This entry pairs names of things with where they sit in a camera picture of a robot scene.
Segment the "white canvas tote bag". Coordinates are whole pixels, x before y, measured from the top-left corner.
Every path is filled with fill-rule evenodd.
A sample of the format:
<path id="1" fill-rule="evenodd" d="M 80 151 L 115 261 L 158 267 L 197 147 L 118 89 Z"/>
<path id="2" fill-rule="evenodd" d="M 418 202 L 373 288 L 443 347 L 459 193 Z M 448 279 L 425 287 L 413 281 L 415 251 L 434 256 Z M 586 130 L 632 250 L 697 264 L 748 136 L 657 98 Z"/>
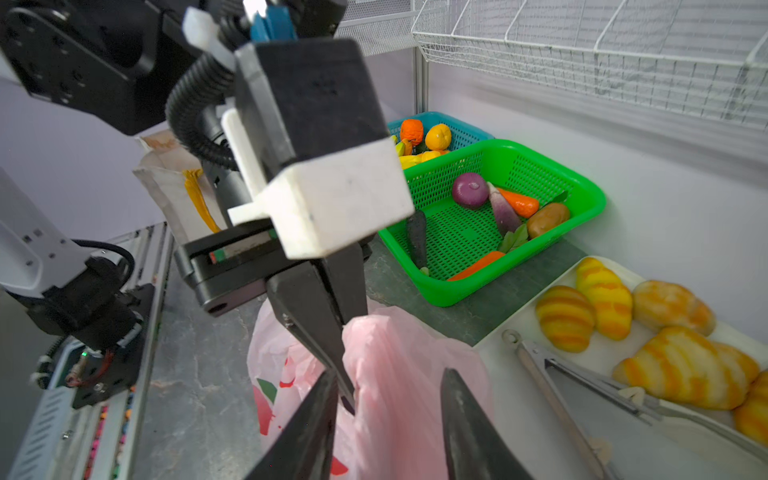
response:
<path id="1" fill-rule="evenodd" d="M 227 227 L 200 161 L 184 149 L 171 131 L 137 139 L 145 155 L 133 173 L 162 211 L 180 245 Z"/>

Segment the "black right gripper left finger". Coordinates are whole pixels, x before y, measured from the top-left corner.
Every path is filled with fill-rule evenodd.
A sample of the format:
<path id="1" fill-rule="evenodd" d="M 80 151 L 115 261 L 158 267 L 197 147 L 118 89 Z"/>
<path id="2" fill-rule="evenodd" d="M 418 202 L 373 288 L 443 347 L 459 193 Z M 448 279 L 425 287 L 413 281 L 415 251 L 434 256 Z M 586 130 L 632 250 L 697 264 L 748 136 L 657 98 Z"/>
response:
<path id="1" fill-rule="evenodd" d="M 337 406 L 336 377 L 324 372 L 245 479 L 329 479 Z"/>

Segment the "pink plastic grocery bag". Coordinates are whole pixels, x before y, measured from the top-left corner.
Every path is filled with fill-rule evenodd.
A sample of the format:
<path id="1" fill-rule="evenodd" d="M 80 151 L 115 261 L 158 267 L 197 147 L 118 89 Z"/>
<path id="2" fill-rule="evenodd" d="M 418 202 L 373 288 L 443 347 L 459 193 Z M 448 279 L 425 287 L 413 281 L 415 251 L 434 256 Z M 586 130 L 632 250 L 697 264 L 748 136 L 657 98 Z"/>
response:
<path id="1" fill-rule="evenodd" d="M 368 315 L 342 333 L 343 364 L 355 389 L 355 411 L 337 410 L 333 479 L 445 479 L 440 384 L 459 372 L 487 416 L 492 387 L 478 353 L 444 337 L 405 310 L 368 303 Z M 247 368 L 257 405 L 261 444 L 269 449 L 324 370 L 264 303 Z"/>

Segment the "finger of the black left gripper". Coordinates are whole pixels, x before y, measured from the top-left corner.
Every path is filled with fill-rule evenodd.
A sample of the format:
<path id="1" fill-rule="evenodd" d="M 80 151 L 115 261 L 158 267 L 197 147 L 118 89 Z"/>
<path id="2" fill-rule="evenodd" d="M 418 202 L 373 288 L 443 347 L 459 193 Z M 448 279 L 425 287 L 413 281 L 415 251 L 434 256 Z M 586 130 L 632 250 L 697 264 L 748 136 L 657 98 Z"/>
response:
<path id="1" fill-rule="evenodd" d="M 353 243 L 320 261 L 342 324 L 368 314 L 363 249 Z"/>
<path id="2" fill-rule="evenodd" d="M 341 323 L 318 270 L 311 263 L 295 265 L 272 276 L 266 292 L 278 322 L 335 376 L 342 403 L 354 414 L 354 386 L 343 364 Z"/>

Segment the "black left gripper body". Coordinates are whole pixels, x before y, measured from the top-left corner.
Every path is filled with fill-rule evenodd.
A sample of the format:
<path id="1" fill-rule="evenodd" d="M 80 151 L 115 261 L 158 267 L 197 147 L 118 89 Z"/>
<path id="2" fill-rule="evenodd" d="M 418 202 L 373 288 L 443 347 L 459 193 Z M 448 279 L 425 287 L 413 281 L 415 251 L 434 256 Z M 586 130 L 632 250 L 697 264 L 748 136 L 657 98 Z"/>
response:
<path id="1" fill-rule="evenodd" d="M 371 241 L 372 237 L 367 236 L 358 242 L 364 262 L 371 255 Z M 212 316 L 220 316 L 262 294 L 267 295 L 266 283 L 272 276 L 300 263 L 315 266 L 330 295 L 320 264 L 322 259 L 288 259 L 269 220 L 222 230 L 183 244 L 175 252 L 183 280 L 195 292 L 200 306 Z M 332 302 L 339 317 L 333 299 Z"/>

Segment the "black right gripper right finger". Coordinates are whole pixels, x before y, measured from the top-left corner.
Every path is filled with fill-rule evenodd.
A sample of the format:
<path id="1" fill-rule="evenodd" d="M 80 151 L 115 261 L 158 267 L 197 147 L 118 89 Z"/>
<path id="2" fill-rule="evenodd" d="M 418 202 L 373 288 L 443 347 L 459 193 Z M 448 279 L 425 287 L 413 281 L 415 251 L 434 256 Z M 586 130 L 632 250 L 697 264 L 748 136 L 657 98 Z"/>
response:
<path id="1" fill-rule="evenodd" d="M 449 479 L 532 479 L 457 370 L 444 370 L 440 401 Z"/>

